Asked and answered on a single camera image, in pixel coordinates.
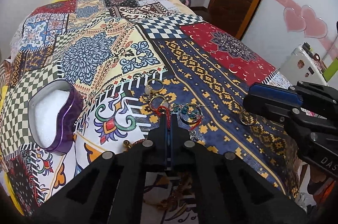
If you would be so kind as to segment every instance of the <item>white foam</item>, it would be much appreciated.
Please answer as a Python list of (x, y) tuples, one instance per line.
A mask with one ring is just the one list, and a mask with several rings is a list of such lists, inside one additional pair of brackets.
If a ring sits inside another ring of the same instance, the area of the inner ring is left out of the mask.
[(55, 90), (35, 106), (35, 125), (42, 148), (52, 145), (56, 136), (56, 118), (69, 96), (69, 91)]

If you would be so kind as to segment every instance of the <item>purple heart-shaped tin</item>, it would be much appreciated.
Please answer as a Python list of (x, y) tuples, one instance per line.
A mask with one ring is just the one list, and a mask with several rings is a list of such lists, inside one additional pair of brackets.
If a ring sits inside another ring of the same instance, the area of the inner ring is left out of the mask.
[[(35, 106), (52, 91), (69, 91), (65, 104), (60, 109), (56, 118), (56, 134), (53, 143), (49, 147), (43, 147), (38, 137), (35, 123)], [(83, 108), (83, 99), (74, 86), (63, 79), (50, 82), (38, 91), (28, 103), (28, 124), (35, 142), (45, 151), (57, 155), (69, 152), (73, 144), (74, 123), (78, 119)]]

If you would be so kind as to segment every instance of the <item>blue gripper part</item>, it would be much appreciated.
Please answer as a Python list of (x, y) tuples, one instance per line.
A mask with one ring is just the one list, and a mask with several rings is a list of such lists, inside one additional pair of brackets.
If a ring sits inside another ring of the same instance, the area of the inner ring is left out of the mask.
[(303, 104), (298, 94), (284, 89), (276, 90), (269, 85), (262, 86), (254, 84), (249, 88), (249, 94), (297, 107), (301, 107)]

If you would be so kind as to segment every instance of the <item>blue floral pattern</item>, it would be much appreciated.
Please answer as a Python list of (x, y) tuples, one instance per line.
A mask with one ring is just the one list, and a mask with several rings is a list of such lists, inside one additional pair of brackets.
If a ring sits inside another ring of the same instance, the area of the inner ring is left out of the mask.
[(129, 73), (134, 69), (147, 67), (148, 65), (160, 64), (160, 61), (154, 57), (154, 54), (149, 49), (149, 44), (147, 41), (140, 41), (137, 44), (132, 44), (131, 48), (136, 50), (136, 55), (140, 55), (141, 53), (144, 55), (137, 57), (140, 60), (139, 62), (137, 62), (136, 57), (129, 60), (125, 58), (121, 59), (120, 65), (122, 66), (123, 74)]
[(211, 34), (213, 36), (211, 42), (217, 45), (219, 51), (229, 53), (232, 58), (240, 57), (247, 62), (257, 59), (257, 55), (252, 50), (231, 35), (220, 31)]
[(84, 8), (81, 9), (77, 9), (77, 17), (78, 18), (82, 18), (82, 17), (89, 17), (92, 14), (95, 14), (99, 11), (99, 7), (98, 6), (86, 6)]
[(46, 21), (28, 23), (22, 33), (21, 46), (26, 49), (41, 47), (46, 39)]
[(80, 83), (90, 85), (97, 67), (113, 57), (110, 47), (116, 38), (106, 37), (106, 33), (101, 32), (94, 37), (82, 37), (71, 45), (61, 59), (65, 79), (72, 84), (80, 80)]

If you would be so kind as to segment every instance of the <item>patchwork bedspread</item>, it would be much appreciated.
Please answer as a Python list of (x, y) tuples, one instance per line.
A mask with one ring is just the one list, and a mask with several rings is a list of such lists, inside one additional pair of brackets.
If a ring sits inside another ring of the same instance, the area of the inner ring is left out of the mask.
[[(158, 126), (141, 94), (150, 78), (163, 81), (169, 104), (198, 103), (205, 116), (196, 131), (215, 153), (233, 151), (285, 195), (298, 191), (296, 145), (264, 118), (239, 122), (243, 97), (254, 82), (290, 83), (243, 43), (201, 17), (183, 14), (168, 0), (67, 0), (37, 8), (12, 42), (8, 91), (1, 112), (2, 163), (26, 215), (81, 172), (102, 152), (124, 151)], [(63, 156), (38, 147), (28, 126), (29, 99), (63, 78), (84, 99), (71, 150)], [(149, 175), (151, 192), (166, 198), (175, 177)], [(189, 202), (168, 211), (143, 204), (142, 221), (198, 223)]]

